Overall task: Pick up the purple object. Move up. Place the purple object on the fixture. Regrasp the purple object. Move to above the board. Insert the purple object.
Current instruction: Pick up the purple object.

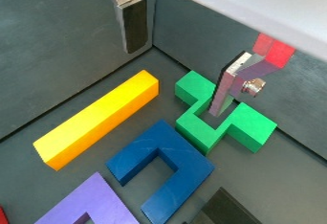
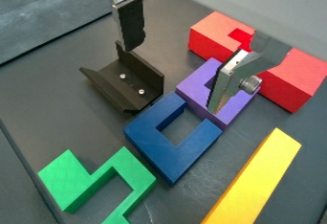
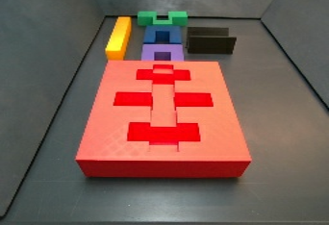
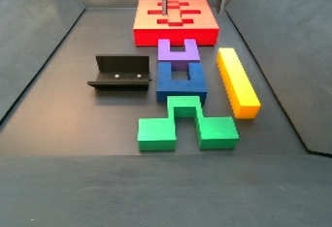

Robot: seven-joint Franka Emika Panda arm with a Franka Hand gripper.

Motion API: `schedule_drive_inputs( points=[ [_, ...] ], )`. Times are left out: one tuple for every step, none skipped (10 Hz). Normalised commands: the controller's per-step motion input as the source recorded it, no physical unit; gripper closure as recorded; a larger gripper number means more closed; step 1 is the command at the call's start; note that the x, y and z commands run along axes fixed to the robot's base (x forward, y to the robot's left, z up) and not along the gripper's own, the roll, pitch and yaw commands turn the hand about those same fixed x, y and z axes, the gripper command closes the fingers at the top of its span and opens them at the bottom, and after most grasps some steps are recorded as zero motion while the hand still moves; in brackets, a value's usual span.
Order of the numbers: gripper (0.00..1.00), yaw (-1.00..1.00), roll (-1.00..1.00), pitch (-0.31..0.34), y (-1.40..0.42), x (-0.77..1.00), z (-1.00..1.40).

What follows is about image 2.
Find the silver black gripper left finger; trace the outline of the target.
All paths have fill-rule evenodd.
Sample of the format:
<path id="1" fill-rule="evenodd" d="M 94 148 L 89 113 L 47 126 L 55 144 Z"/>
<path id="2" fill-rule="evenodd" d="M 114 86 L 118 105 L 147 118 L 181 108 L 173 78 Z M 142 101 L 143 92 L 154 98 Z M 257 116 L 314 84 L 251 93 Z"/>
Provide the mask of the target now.
<path id="1" fill-rule="evenodd" d="M 126 52 L 133 51 L 145 41 L 145 17 L 142 0 L 110 0 L 113 14 Z"/>

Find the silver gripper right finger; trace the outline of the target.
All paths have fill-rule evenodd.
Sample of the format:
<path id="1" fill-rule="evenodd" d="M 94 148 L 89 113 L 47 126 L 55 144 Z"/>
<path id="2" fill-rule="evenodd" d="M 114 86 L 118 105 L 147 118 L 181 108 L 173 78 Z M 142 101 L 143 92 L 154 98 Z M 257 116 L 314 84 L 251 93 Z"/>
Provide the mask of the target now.
<path id="1" fill-rule="evenodd" d="M 241 90 L 253 95 L 262 79 L 257 74 L 277 67 L 287 56 L 291 46 L 278 39 L 255 32 L 251 51 L 239 50 L 219 68 L 207 101 L 209 111 L 217 114 Z"/>

